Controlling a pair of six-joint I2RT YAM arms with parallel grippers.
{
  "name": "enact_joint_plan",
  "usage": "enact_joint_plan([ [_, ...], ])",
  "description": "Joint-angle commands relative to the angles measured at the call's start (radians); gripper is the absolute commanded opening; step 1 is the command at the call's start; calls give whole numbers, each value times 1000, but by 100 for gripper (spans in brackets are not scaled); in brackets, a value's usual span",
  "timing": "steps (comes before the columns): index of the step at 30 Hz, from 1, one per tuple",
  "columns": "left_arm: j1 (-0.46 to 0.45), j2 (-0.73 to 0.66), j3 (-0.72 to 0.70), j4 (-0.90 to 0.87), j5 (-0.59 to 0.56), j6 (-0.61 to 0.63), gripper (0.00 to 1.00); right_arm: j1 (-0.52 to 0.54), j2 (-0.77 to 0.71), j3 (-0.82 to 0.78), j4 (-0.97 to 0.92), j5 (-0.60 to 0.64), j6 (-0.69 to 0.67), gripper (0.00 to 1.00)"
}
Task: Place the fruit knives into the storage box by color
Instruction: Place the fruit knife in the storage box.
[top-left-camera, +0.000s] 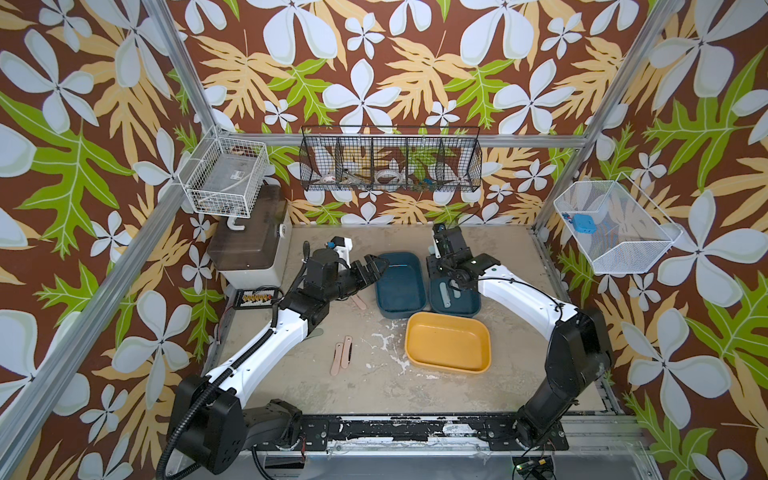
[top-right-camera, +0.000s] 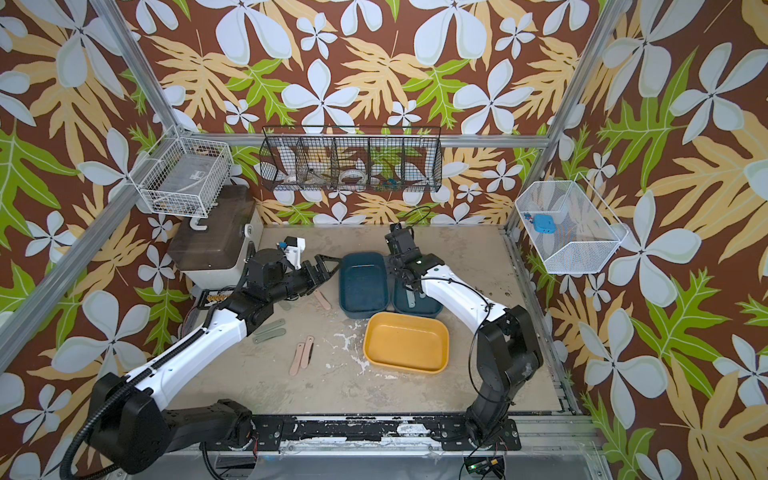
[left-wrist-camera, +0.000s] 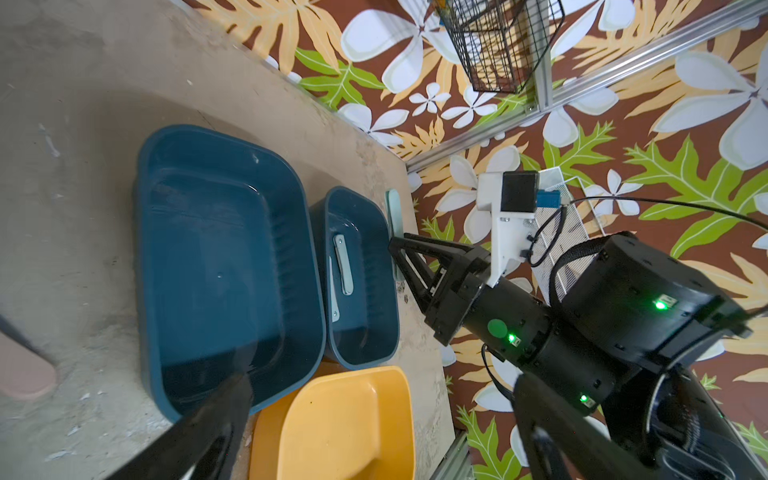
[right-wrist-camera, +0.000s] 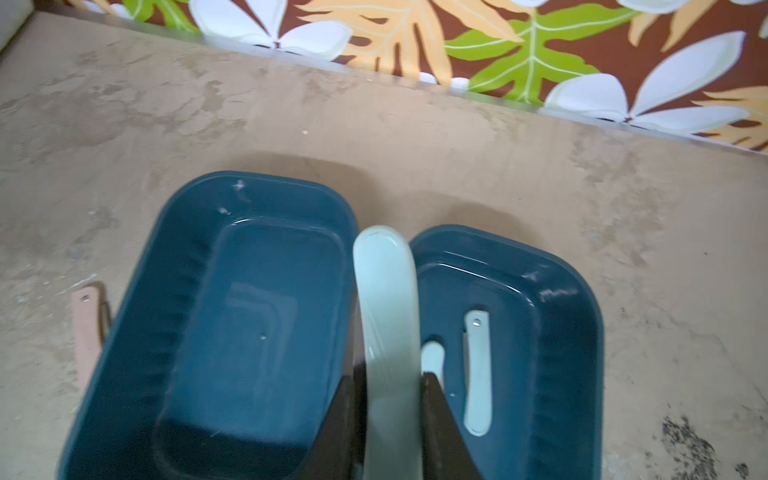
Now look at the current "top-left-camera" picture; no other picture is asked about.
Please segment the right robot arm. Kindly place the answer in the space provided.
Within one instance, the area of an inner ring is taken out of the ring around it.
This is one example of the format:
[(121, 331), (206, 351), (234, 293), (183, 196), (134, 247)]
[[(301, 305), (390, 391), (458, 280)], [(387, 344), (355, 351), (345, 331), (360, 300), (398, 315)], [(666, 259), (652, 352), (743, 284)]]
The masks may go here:
[(432, 228), (428, 270), (506, 307), (547, 340), (545, 379), (515, 414), (514, 438), (524, 448), (545, 444), (583, 391), (614, 365), (604, 316), (559, 300), (522, 280), (486, 253), (475, 255), (460, 227)]

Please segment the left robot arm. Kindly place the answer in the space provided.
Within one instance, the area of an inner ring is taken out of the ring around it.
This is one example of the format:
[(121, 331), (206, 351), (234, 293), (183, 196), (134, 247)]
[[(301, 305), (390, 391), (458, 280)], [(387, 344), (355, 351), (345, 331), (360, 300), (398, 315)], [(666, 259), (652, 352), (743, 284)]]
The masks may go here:
[(156, 478), (183, 479), (200, 468), (220, 474), (257, 443), (280, 437), (297, 442), (297, 408), (272, 401), (248, 423), (245, 406), (266, 375), (326, 318), (332, 302), (375, 284), (389, 267), (375, 255), (352, 261), (349, 251), (343, 237), (306, 250), (296, 278), (273, 304), (270, 322), (230, 359), (180, 383)]

